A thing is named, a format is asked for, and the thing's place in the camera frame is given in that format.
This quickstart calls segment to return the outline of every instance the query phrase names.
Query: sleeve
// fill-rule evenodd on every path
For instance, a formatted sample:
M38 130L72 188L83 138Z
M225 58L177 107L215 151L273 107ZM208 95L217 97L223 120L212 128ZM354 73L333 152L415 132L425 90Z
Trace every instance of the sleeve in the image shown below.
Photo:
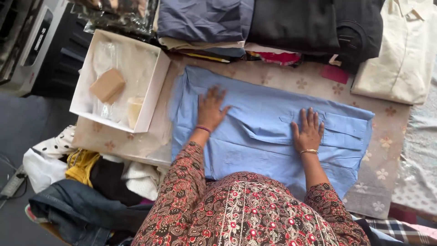
M306 194L305 203L330 224L340 245L370 246L366 234L352 220L331 184L321 183L312 186Z
M139 228L132 246L183 240L184 231L191 223L191 212L205 191L203 148L189 142L172 163L158 190L155 205Z

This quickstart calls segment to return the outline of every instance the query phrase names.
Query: white box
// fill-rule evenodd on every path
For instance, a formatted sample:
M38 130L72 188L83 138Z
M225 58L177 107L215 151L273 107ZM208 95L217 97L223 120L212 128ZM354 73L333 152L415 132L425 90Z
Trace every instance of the white box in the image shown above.
M138 116L138 121L134 129L128 126L123 126L119 123L113 122L109 119L105 119L92 113L93 111L93 95L90 92L90 86L95 81L94 69L93 69L93 55L95 46L99 41L118 41L129 42L138 47L150 50L158 55L158 58L153 69L153 74L149 86L147 88L144 103L141 107L141 111ZM93 121L105 124L107 126L121 129L130 133L147 132L149 130L150 121L152 120L153 112L155 111L156 102L161 92L161 88L167 74L168 67L170 65L170 58L158 47L150 45L148 43L141 42L139 40L131 39L112 32L106 32L102 30L96 30L94 32L93 39L91 40L90 48L88 49L87 56L83 63L82 70L80 72L79 80L77 82L76 90L74 91L73 100L70 106L70 112L79 116L88 118Z

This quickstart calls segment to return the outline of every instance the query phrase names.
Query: white shirt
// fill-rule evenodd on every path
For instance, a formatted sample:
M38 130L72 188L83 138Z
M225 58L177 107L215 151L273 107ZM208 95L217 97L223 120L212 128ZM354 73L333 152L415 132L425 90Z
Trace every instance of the white shirt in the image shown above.
M386 0L379 57L362 63L351 92L406 104L427 98L437 53L433 0Z

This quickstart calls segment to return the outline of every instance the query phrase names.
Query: woman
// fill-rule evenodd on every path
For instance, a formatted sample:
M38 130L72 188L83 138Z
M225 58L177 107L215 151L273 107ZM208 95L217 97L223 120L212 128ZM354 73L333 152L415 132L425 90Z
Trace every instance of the woman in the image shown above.
M305 171L305 204L278 181L252 172L205 181L203 147L230 109L220 111L224 96L217 87L206 99L199 96L198 126L172 163L132 245L370 245L320 166L316 150L324 125L312 108L308 114L302 109L300 131L291 123Z

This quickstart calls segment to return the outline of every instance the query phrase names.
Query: checkered cloth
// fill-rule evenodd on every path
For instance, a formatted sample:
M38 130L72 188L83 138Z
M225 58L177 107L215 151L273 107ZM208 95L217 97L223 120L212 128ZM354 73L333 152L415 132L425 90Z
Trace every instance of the checkered cloth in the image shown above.
M373 220L366 219L370 227L373 227L401 242L413 245L437 245L437 239L434 239L406 224L395 219Z

